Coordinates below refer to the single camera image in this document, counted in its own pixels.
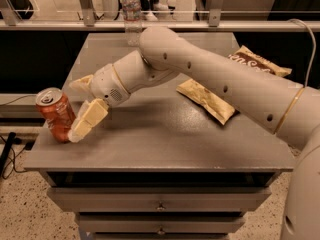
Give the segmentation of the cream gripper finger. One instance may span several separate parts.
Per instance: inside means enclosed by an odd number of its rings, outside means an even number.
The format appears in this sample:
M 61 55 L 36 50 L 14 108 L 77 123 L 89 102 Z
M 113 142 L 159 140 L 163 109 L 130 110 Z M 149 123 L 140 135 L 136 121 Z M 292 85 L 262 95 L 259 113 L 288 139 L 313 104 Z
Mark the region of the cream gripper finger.
M 109 106 L 103 99 L 96 98 L 91 102 L 84 101 L 68 132 L 68 139 L 73 143 L 81 141 L 107 116 L 108 109 Z
M 93 75 L 87 75 L 69 83 L 69 87 L 74 91 L 89 94 L 91 92 L 90 84 Z

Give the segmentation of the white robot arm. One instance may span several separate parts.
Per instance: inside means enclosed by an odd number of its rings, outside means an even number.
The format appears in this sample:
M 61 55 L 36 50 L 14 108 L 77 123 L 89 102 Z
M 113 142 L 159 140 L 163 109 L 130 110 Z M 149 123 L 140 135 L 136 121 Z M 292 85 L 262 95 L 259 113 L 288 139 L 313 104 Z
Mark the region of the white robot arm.
M 139 48 L 70 87 L 93 97 L 68 132 L 82 140 L 107 115 L 142 88 L 185 74 L 255 123 L 298 149 L 283 214 L 281 240 L 320 236 L 319 91 L 203 50 L 166 27 L 149 27 Z

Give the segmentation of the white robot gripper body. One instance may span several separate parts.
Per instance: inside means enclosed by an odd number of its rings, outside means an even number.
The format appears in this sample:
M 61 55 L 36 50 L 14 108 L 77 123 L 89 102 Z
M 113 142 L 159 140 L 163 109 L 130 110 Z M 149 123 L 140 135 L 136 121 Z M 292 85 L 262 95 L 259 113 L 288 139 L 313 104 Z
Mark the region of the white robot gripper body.
M 113 64 L 107 64 L 95 72 L 90 90 L 95 98 L 103 99 L 110 107 L 116 107 L 130 97 Z

